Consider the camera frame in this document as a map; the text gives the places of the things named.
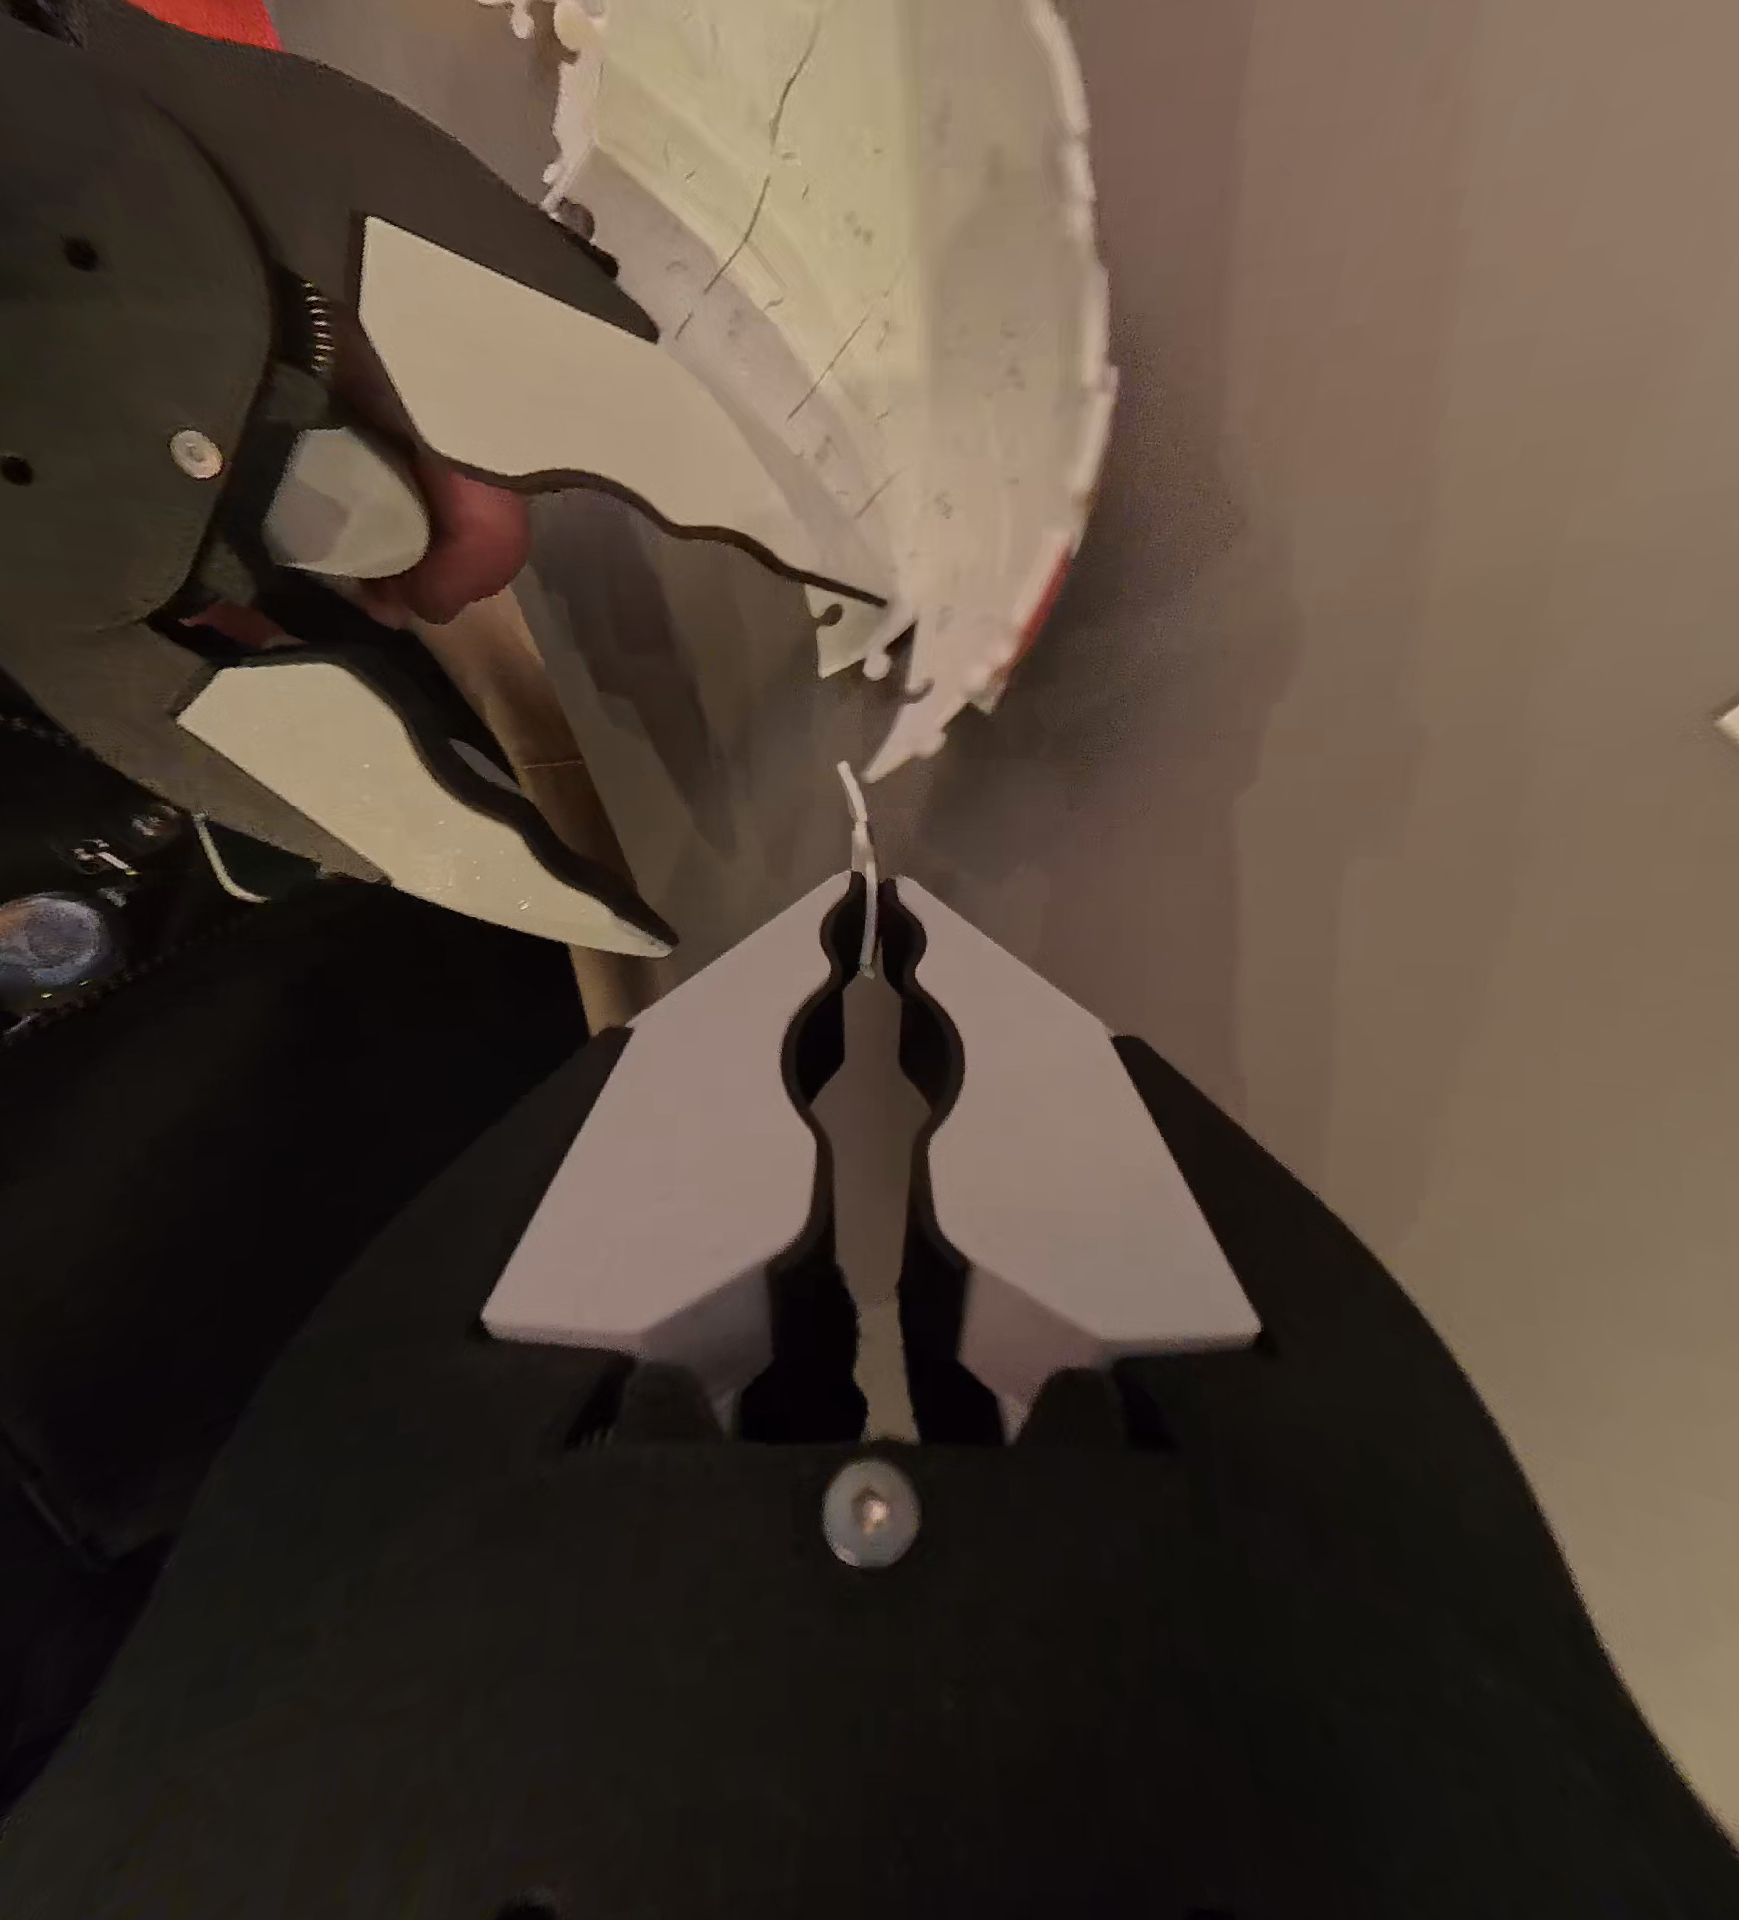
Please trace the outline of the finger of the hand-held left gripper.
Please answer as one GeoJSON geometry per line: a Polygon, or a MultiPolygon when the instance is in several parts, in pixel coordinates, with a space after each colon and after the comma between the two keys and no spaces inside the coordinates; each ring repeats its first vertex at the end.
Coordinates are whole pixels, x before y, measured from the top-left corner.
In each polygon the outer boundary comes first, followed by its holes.
{"type": "Polygon", "coordinates": [[[527,627],[418,627],[225,666],[179,725],[403,893],[665,958],[527,627]]]}
{"type": "Polygon", "coordinates": [[[420,443],[520,491],[588,487],[681,536],[886,605],[888,562],[809,468],[663,344],[379,217],[358,320],[420,443]]]}

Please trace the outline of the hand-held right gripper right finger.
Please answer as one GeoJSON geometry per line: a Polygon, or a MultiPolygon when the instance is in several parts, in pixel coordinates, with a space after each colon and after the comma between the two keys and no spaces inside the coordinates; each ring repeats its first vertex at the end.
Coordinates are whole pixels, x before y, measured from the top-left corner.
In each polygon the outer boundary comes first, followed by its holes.
{"type": "Polygon", "coordinates": [[[1100,1017],[910,879],[881,884],[881,971],[927,1108],[897,1281],[922,1441],[1003,1443],[1058,1374],[1256,1343],[1100,1017]]]}

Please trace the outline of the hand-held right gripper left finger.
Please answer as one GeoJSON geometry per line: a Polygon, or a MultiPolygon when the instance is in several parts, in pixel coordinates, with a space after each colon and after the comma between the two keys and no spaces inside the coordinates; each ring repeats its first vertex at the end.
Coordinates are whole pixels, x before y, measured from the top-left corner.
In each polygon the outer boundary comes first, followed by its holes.
{"type": "Polygon", "coordinates": [[[818,1219],[792,1033],[852,974],[850,869],[643,1010],[482,1309],[497,1341],[689,1371],[719,1419],[774,1356],[769,1266],[818,1219]]]}

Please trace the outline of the white puzzle piece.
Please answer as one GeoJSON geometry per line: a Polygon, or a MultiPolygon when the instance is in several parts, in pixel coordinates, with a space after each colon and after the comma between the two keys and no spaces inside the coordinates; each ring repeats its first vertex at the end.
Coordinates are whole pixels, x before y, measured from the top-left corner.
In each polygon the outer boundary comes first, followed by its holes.
{"type": "Polygon", "coordinates": [[[845,900],[845,930],[853,939],[850,958],[860,977],[875,977],[881,954],[881,858],[872,808],[861,780],[848,760],[838,760],[834,772],[848,810],[850,832],[850,891],[845,900]]]}

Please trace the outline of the white puzzle ball shell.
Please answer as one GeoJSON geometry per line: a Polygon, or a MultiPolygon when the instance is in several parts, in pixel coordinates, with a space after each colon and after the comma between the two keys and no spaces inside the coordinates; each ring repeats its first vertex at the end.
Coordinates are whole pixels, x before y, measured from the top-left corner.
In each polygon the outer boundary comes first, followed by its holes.
{"type": "Polygon", "coordinates": [[[555,4],[545,210],[581,205],[748,451],[675,526],[852,605],[820,673],[904,700],[881,782],[989,712],[1094,510],[1121,375],[1057,4],[555,4]]]}

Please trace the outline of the person's left hand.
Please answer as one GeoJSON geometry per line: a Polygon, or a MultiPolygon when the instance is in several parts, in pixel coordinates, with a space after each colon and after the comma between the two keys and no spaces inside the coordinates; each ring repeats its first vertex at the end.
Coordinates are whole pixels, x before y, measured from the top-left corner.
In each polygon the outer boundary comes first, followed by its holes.
{"type": "Polygon", "coordinates": [[[529,502],[488,478],[462,473],[427,451],[415,476],[424,494],[424,557],[401,575],[363,581],[355,602],[392,629],[448,625],[509,589],[529,559],[529,502]]]}

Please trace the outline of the red object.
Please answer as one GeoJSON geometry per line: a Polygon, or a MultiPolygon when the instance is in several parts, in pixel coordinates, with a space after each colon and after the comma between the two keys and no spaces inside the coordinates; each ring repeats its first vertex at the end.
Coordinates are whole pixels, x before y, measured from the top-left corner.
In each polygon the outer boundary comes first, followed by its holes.
{"type": "Polygon", "coordinates": [[[163,23],[213,42],[281,51],[281,36],[265,2],[256,0],[155,0],[136,2],[163,23]]]}

